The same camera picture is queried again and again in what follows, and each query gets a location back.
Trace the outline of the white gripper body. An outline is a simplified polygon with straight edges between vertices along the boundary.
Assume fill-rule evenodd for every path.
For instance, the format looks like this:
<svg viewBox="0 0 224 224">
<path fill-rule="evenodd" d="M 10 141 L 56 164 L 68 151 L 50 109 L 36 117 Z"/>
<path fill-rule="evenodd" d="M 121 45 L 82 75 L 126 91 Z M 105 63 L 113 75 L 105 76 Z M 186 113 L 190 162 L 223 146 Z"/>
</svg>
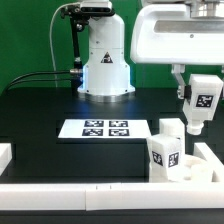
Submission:
<svg viewBox="0 0 224 224">
<path fill-rule="evenodd" d="M 141 0 L 130 57 L 136 63 L 224 65 L 224 0 Z"/>
</svg>

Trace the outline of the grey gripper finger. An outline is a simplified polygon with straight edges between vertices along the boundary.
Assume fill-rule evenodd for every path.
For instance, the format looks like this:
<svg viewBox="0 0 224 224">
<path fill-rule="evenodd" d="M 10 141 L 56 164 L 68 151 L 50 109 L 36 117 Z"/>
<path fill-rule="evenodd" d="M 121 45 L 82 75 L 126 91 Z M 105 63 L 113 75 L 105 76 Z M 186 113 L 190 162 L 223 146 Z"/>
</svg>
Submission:
<svg viewBox="0 0 224 224">
<path fill-rule="evenodd" d="M 191 87 L 187 85 L 182 77 L 185 72 L 185 66 L 183 64 L 173 64 L 171 68 L 171 74 L 177 82 L 178 89 L 177 95 L 179 99 L 189 99 L 191 96 Z"/>
<path fill-rule="evenodd" d="M 222 74 L 222 90 L 220 98 L 224 100 L 224 65 L 221 66 L 221 74 Z"/>
</svg>

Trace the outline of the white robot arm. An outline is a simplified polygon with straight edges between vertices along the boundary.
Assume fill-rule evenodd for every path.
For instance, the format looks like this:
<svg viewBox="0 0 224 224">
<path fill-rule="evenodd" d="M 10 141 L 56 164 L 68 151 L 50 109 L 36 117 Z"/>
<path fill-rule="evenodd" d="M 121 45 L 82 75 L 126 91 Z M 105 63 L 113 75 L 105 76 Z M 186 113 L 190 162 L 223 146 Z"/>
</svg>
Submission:
<svg viewBox="0 0 224 224">
<path fill-rule="evenodd" d="M 131 40 L 135 63 L 170 64 L 180 87 L 187 65 L 224 64 L 224 0 L 141 0 Z M 124 24 L 110 0 L 82 0 L 90 17 L 90 61 L 103 74 L 107 64 L 124 66 Z"/>
</svg>

